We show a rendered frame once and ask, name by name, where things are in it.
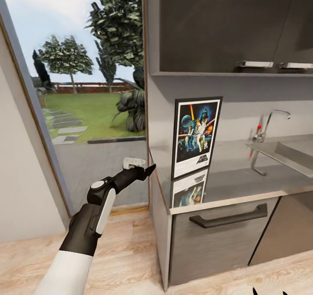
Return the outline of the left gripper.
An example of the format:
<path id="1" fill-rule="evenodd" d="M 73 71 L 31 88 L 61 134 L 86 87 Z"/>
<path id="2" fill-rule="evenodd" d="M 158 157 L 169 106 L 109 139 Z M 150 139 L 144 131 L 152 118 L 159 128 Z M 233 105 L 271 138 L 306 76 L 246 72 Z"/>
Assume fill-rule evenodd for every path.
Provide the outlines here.
<path id="1" fill-rule="evenodd" d="M 135 166 L 134 168 L 130 169 L 123 169 L 121 171 L 120 175 L 124 177 L 126 180 L 127 186 L 128 187 L 131 183 L 133 183 L 136 179 L 144 181 L 148 176 L 150 176 L 153 172 L 153 170 L 156 168 L 156 164 L 153 164 L 147 169 L 144 169 L 141 166 Z"/>

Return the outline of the poster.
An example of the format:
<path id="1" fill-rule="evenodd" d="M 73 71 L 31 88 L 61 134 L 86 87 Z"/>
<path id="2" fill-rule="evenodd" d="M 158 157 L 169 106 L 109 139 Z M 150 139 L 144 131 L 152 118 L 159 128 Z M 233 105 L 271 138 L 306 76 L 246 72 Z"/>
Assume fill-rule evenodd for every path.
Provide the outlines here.
<path id="1" fill-rule="evenodd" d="M 223 97 L 175 99 L 171 180 L 210 167 Z"/>

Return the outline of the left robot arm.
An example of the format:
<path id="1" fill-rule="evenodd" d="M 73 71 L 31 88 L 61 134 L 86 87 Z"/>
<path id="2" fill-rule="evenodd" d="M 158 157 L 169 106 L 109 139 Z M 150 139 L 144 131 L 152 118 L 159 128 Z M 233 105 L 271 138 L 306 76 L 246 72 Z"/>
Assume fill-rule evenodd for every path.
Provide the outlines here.
<path id="1" fill-rule="evenodd" d="M 70 219 L 69 232 L 33 295 L 83 295 L 90 266 L 115 196 L 136 179 L 144 181 L 156 168 L 144 159 L 125 157 L 123 171 L 91 185 L 87 204 Z"/>

